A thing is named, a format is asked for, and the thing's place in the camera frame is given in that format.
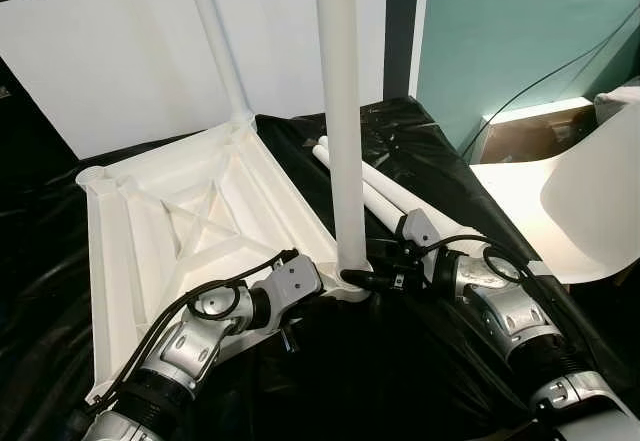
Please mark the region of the large white board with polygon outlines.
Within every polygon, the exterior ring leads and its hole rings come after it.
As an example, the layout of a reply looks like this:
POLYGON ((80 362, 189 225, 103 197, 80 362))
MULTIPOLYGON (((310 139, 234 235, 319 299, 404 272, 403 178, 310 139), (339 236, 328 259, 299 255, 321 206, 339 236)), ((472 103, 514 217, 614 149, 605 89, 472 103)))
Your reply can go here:
MULTIPOLYGON (((317 0, 214 0, 248 108, 324 111, 317 0)), ((0 1, 0 60, 79 158, 232 118, 195 0, 0 1)))

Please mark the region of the white tapered plastic table leg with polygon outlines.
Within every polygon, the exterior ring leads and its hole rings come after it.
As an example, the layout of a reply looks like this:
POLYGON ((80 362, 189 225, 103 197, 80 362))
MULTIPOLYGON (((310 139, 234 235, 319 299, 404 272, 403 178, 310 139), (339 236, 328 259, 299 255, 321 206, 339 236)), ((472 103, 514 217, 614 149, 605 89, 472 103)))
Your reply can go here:
POLYGON ((339 269, 365 269, 367 250, 358 118, 356 0, 317 0, 326 149, 339 269))
MULTIPOLYGON (((312 148, 312 154, 316 159, 319 159, 326 168, 330 167, 330 152, 328 145, 328 136, 320 136, 319 141, 314 148, 312 148)), ((364 180, 364 188, 362 188, 362 195, 364 195, 364 204, 369 211, 374 214, 376 218, 381 222, 381 225, 387 227, 389 231, 396 231, 399 226, 399 221, 402 220, 404 212, 397 207, 396 204, 390 202, 385 198, 378 189, 375 189, 372 184, 372 173, 375 172, 374 168, 367 163, 362 163, 362 180, 364 180)))
POLYGON ((227 95, 230 108, 230 122, 238 125, 252 125, 255 122, 255 112, 244 90, 244 85, 236 65, 236 58, 230 48, 227 30, 215 0, 195 1, 198 17, 204 29, 207 47, 210 49, 212 62, 218 71, 221 88, 227 95))
MULTIPOLYGON (((369 211, 364 204, 364 180, 362 180, 362 168, 355 168, 355 152, 348 149, 335 153, 330 148, 329 140, 326 141, 330 152, 330 191, 333 195, 333 214, 335 222, 335 240, 337 240, 337 252, 339 263, 342 266, 355 266, 356 262, 364 261, 367 243, 364 240, 365 212, 369 211)), ((408 213, 415 209, 422 209, 430 221, 439 230, 442 240, 439 244, 445 249, 454 250, 470 255, 476 255, 483 250, 483 241, 477 241, 475 237, 479 231, 471 227, 463 226, 460 222, 452 220, 448 214, 440 212, 438 208, 426 203, 421 197, 412 194, 397 181, 390 179, 374 168, 372 184, 385 198, 396 204, 401 211, 408 213)))

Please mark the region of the black plastic sheet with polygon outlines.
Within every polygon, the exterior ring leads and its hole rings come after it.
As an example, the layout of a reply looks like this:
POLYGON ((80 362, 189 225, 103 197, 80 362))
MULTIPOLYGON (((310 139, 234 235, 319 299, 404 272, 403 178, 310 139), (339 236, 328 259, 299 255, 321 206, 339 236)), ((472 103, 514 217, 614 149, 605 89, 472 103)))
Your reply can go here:
MULTIPOLYGON (((531 246, 410 98, 362 108, 364 157, 500 244, 531 246)), ((86 168, 50 126, 0 134, 0 441, 69 441, 93 382, 86 168)), ((474 319, 438 298, 323 301, 212 369, 179 441, 462 441, 529 422, 474 319)))

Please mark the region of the brown cardboard box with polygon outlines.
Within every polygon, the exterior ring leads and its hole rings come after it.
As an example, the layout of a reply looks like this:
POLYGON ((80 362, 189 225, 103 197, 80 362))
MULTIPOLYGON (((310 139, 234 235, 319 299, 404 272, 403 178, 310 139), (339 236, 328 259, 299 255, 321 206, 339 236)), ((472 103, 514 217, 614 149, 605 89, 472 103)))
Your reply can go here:
POLYGON ((472 165, 539 161, 558 156, 596 126, 593 103, 575 97, 504 111, 470 150, 472 165))

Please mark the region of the white plastic shell chair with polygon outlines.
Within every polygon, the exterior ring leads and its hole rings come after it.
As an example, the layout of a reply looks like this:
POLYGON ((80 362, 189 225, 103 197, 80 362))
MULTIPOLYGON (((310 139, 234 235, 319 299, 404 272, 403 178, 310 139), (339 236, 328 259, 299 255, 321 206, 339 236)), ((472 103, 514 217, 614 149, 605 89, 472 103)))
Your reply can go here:
POLYGON ((472 172, 561 284, 603 280, 639 258, 639 104, 558 156, 472 172))

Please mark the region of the white plastic table top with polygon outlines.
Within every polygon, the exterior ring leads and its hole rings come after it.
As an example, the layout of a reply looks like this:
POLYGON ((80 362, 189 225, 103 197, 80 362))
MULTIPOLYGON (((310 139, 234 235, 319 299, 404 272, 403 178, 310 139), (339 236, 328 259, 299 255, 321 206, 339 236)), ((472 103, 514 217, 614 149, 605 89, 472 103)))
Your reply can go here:
POLYGON ((330 298, 366 299, 339 280, 334 236, 269 148, 284 126, 268 117, 221 124, 78 173, 90 249, 91 397, 104 394, 180 295, 283 250, 314 261, 330 298))

